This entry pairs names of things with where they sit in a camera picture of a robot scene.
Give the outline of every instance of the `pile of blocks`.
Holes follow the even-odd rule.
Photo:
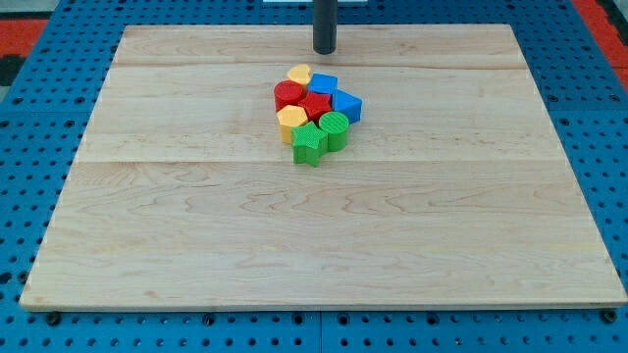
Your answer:
[[[362,100],[338,89],[338,78],[313,74],[305,64],[275,86],[275,109],[283,143],[294,162],[318,166],[327,152],[346,146],[349,125],[360,121]]]

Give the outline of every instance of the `red surface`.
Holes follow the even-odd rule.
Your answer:
[[[48,20],[0,20],[0,57],[28,56]]]
[[[310,122],[316,123],[318,125],[319,119],[325,113],[332,111],[332,95],[330,94],[319,94],[314,93],[312,91],[307,92],[305,98],[298,102],[299,107],[303,107],[305,109],[305,114],[307,114],[307,119]]]
[[[275,86],[275,109],[279,112],[286,105],[297,105],[303,99],[303,87],[293,81],[285,80]]]
[[[617,28],[608,21],[606,11],[596,0],[573,0],[573,4],[628,90],[628,47],[619,39]]]

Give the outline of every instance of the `wood grain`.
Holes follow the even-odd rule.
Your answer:
[[[614,307],[627,301],[507,25],[130,26],[21,302],[32,311]],[[364,99],[294,165],[272,87]]]

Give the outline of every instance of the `blue pegboard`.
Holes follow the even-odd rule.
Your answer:
[[[628,96],[568,1],[370,0],[342,24],[511,24],[624,284]],[[304,25],[261,0],[62,0],[0,105],[0,351],[615,351],[628,311],[31,314],[23,282],[125,25]]]

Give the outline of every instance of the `black rod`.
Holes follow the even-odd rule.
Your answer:
[[[331,54],[336,50],[338,0],[314,0],[314,51]]]

